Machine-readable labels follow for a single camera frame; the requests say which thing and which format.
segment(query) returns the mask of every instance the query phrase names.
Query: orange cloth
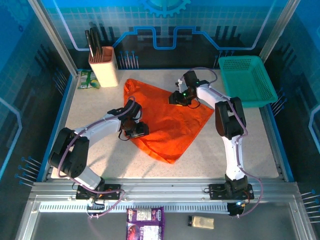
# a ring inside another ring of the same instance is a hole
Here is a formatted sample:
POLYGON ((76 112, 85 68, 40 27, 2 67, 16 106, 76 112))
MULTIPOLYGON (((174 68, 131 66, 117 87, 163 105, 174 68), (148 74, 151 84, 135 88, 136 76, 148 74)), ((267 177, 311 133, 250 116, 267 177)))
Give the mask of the orange cloth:
POLYGON ((150 134, 131 141, 150 157, 173 164, 185 152, 213 114, 201 104, 196 109, 168 103, 171 92, 128 79, 124 85, 124 102, 134 96, 142 106, 142 120, 150 134))

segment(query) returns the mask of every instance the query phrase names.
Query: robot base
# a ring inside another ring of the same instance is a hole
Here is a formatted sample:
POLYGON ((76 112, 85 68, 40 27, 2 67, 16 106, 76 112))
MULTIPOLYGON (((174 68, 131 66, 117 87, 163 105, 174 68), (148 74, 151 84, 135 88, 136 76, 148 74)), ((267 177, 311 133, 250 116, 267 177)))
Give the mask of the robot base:
POLYGON ((209 194, 210 194, 210 200, 246 200, 249 199, 253 200, 255 199, 254 191, 252 189, 252 185, 248 184, 246 193, 244 191, 236 192, 232 196, 228 194, 226 191, 224 184, 210 184, 209 185, 209 194))
MULTIPOLYGON (((120 184, 104 184, 103 189, 100 189, 99 191, 112 191, 120 189, 120 184)), ((92 193, 91 191, 86 190, 82 186, 78 186, 76 191, 75 199, 77 200, 88 200, 89 198, 94 197, 96 200, 118 200, 120 198, 120 192, 113 192, 109 194, 96 194, 92 193)))

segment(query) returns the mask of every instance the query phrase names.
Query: white robotic arm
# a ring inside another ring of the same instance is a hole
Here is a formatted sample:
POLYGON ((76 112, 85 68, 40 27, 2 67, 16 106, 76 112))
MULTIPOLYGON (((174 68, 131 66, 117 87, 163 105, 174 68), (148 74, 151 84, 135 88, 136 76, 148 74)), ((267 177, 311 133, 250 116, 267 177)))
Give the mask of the white robotic arm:
POLYGON ((87 166, 89 148, 116 132, 119 132, 120 138, 124 131, 127 140, 148 135, 149 128, 144 122, 140 122, 141 116, 142 107, 137 102, 129 100, 124 107, 108 111, 94 123, 74 130, 63 128, 52 147, 49 164, 56 168, 61 165, 62 172, 91 190, 103 189, 104 180, 87 166), (76 135, 79 135, 79 138, 75 140, 73 149, 68 150, 66 157, 63 158, 68 145, 76 135))
MULTIPOLYGON (((196 88, 196 95, 198 99, 201 99, 208 103, 212 108, 215 108, 216 104, 219 102, 227 102, 225 98, 217 95, 214 91, 210 89, 207 83, 204 83, 196 88)), ((236 153, 236 140, 240 135, 233 136, 231 139, 228 139, 225 136, 221 136, 226 155, 226 172, 225 174, 231 180, 242 179, 245 174, 240 170, 239 167, 243 168, 243 158, 242 158, 242 138, 238 141, 238 154, 240 166, 238 166, 237 153, 236 153)))
POLYGON ((206 80, 200 81, 194 71, 188 71, 183 78, 184 82, 179 80, 176 83, 179 91, 175 91, 169 97, 169 104, 188 106, 192 99, 197 98, 215 109, 215 126, 222 137, 226 155, 225 187, 229 196, 245 191, 248 187, 248 179, 240 169, 243 169, 243 154, 242 138, 239 139, 244 131, 233 115, 227 99, 231 102, 242 123, 246 125, 241 100, 238 97, 230 98, 211 88, 206 80))

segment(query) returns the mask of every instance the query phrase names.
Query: food packet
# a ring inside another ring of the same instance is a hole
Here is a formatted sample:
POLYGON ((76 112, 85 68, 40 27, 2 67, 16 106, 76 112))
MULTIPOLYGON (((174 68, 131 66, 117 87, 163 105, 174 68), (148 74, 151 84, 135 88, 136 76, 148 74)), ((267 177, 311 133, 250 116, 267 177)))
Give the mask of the food packet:
POLYGON ((163 207, 130 208, 126 216, 126 240, 164 240, 163 207))
POLYGON ((99 81, 95 73, 91 70, 82 70, 80 72, 80 84, 78 89, 100 88, 99 81))

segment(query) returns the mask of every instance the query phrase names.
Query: green basket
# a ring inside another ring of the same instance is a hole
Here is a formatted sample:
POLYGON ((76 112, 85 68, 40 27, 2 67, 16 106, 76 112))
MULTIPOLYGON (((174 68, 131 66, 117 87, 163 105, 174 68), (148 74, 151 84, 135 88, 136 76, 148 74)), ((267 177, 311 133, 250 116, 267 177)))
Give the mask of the green basket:
POLYGON ((219 65, 226 94, 239 97, 244 108, 260 108, 278 100, 260 57, 220 57, 219 65))

